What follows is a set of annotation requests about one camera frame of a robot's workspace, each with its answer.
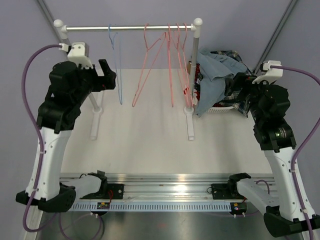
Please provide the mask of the dark plaid skirt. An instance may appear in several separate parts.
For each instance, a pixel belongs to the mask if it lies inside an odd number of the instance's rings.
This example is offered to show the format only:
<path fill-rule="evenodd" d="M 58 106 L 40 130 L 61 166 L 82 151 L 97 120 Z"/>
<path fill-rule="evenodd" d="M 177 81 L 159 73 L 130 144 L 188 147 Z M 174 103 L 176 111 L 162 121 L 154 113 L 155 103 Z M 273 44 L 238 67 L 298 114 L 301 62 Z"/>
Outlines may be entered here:
<path fill-rule="evenodd" d="M 236 50 L 218 50 L 218 51 L 211 51 L 212 54 L 226 56 L 228 58 L 234 59 L 235 61 L 243 64 L 246 67 L 246 71 L 244 72 L 245 75 L 253 76 L 252 71 L 245 65 L 241 56 Z M 244 100 L 240 100 L 238 98 L 242 88 L 235 87 L 232 93 L 228 93 L 227 96 L 224 97 L 221 101 L 215 103 L 212 107 L 213 108 L 227 108 L 232 107 L 240 112 L 245 117 L 248 117 L 249 112 L 249 99 L 245 98 Z"/>

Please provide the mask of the blue wire hanger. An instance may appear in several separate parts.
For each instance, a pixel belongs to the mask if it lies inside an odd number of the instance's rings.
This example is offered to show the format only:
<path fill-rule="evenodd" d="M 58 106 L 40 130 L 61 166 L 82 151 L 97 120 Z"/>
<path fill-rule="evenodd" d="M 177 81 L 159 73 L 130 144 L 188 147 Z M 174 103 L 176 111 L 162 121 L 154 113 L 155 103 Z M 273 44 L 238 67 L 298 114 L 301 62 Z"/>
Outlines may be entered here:
<path fill-rule="evenodd" d="M 118 57 L 116 53 L 116 44 L 115 44 L 115 38 L 118 34 L 111 33 L 111 25 L 108 25 L 108 38 L 111 43 L 112 47 L 112 54 L 113 54 L 113 61 L 114 61 L 114 70 L 116 73 L 116 85 L 117 85 L 117 92 L 118 92 L 118 100 L 120 105 L 123 104 L 123 84 L 122 84 L 122 59 L 121 59 L 121 39 L 119 39 L 119 45 L 118 45 Z"/>

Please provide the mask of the light blue denim skirt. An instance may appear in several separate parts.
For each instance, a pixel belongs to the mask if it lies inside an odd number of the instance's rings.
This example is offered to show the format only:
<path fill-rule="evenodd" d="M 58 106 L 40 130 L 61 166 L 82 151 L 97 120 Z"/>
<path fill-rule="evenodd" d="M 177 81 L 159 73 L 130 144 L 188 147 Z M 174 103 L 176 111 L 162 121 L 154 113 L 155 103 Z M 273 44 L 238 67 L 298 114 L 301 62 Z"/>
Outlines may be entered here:
<path fill-rule="evenodd" d="M 197 63 L 202 80 L 200 81 L 200 97 L 194 113 L 201 117 L 214 104 L 225 98 L 226 84 L 236 74 L 245 73 L 247 67 L 229 56 L 211 53 L 205 48 L 198 51 Z"/>

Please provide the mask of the pink wire hanger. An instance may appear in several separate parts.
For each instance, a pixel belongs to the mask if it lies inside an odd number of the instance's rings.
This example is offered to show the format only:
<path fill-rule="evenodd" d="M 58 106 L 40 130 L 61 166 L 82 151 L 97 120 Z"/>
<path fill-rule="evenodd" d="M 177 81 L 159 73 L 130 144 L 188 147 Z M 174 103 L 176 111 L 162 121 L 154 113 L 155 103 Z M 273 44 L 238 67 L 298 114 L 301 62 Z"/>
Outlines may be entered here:
<path fill-rule="evenodd" d="M 181 38 L 180 25 L 178 23 L 176 23 L 175 25 L 177 26 L 177 30 L 173 32 L 173 44 L 174 44 L 174 47 L 177 52 L 177 59 L 178 59 L 178 64 L 179 64 L 178 79 L 179 79 L 180 87 L 181 87 L 182 94 L 184 97 L 185 106 L 187 107 L 186 97 L 183 93 L 183 90 L 185 88 L 184 60 L 183 60 L 183 53 L 181 50 L 181 44 L 183 43 L 183 41 L 181 42 L 181 40 L 180 40 L 180 38 Z"/>
<path fill-rule="evenodd" d="M 187 28 L 187 24 L 184 23 L 184 31 L 185 31 L 185 35 L 184 35 L 184 40 L 183 43 L 180 44 L 181 50 L 182 50 L 182 54 L 183 54 L 183 63 L 184 63 L 184 80 L 185 80 L 185 88 L 183 90 L 184 95 L 186 97 L 186 107 L 191 109 L 194 106 L 194 101 L 193 101 L 193 97 L 192 97 L 192 90 L 191 90 L 191 84 L 190 84 L 190 78 L 189 78 L 189 72 L 188 72 L 188 64 L 187 64 L 187 60 L 186 60 L 186 54 L 185 54 L 185 45 L 186 45 L 186 41 L 187 41 L 187 37 L 188 37 L 188 28 Z"/>
<path fill-rule="evenodd" d="M 149 78 L 149 75 L 151 73 L 151 70 L 153 69 L 155 62 L 160 54 L 160 51 L 162 50 L 162 47 L 165 42 L 165 38 L 167 36 L 166 32 L 163 32 L 153 43 L 148 43 L 147 39 L 147 27 L 149 26 L 149 23 L 146 23 L 143 30 L 143 39 L 145 44 L 145 56 L 144 61 L 142 64 L 139 80 L 137 83 L 136 91 L 134 93 L 131 106 L 134 108 L 140 98 L 140 95 L 145 87 L 145 84 Z M 153 56 L 153 58 L 150 58 L 150 53 L 155 51 L 155 47 L 157 47 L 157 52 Z"/>
<path fill-rule="evenodd" d="M 166 49 L 168 61 L 168 74 L 169 74 L 169 88 L 170 88 L 170 101 L 171 107 L 174 107 L 174 93 L 173 93 L 173 78 L 172 78 L 172 64 L 171 64 L 171 26 L 168 24 L 168 31 L 166 33 Z"/>

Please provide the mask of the red polka dot skirt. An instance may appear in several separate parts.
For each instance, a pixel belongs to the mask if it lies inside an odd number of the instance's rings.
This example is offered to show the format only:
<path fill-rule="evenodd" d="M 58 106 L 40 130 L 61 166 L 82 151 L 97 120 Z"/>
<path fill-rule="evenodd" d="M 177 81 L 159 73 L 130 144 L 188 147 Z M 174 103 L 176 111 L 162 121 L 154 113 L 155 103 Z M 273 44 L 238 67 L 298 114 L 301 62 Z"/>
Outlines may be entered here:
<path fill-rule="evenodd" d="M 202 79 L 203 79 L 203 75 L 201 74 L 201 71 L 200 71 L 200 64 L 197 63 L 195 68 L 194 83 L 196 84 L 198 81 L 201 81 Z"/>

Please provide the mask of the red poppy print skirt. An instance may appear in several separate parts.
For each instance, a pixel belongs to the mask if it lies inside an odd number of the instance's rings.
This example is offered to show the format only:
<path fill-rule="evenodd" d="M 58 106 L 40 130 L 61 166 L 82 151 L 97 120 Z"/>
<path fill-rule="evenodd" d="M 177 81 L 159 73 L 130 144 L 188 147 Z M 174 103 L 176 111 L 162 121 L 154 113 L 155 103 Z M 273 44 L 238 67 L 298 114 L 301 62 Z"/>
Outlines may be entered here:
<path fill-rule="evenodd" d="M 183 90 L 183 94 L 184 94 L 184 96 L 186 98 L 186 103 L 188 105 L 193 104 L 194 106 L 196 106 L 199 103 L 200 92 L 198 90 L 196 90 L 195 88 L 193 89 L 192 96 L 191 96 L 191 91 L 190 91 L 190 89 L 188 87 L 186 87 Z"/>

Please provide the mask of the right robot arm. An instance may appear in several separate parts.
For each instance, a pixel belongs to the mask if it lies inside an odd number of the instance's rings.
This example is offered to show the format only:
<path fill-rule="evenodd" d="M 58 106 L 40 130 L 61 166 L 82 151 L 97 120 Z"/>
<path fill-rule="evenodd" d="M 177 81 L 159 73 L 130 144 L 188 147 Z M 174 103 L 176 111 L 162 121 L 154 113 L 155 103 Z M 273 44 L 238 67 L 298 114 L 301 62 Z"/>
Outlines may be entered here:
<path fill-rule="evenodd" d="M 232 198 L 249 200 L 263 215 L 273 237 L 308 232 L 312 240 L 314 230 L 320 227 L 320 217 L 308 201 L 299 173 L 295 136 L 284 119 L 290 107 L 289 94 L 275 84 L 276 80 L 241 73 L 234 78 L 235 85 L 242 86 L 241 96 L 249 98 L 254 137 L 270 165 L 278 198 L 259 188 L 247 173 L 231 175 L 226 190 Z"/>

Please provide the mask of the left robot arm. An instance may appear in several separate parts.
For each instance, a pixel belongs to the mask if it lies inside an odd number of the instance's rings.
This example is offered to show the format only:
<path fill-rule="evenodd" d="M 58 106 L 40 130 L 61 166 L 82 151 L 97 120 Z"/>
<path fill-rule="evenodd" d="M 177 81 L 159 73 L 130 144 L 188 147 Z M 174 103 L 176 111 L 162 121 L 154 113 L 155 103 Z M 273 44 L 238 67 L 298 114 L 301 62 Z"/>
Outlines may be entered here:
<path fill-rule="evenodd" d="M 42 159 L 35 161 L 27 189 L 17 193 L 18 203 L 37 206 L 47 213 L 64 213 L 77 198 L 107 196 L 108 179 L 102 171 L 89 173 L 68 185 L 60 182 L 65 149 L 82 104 L 92 92 L 116 87 L 116 73 L 105 59 L 98 62 L 102 76 L 95 67 L 85 69 L 71 61 L 57 63 L 49 73 L 50 85 L 36 118 L 42 136 L 37 155 Z"/>

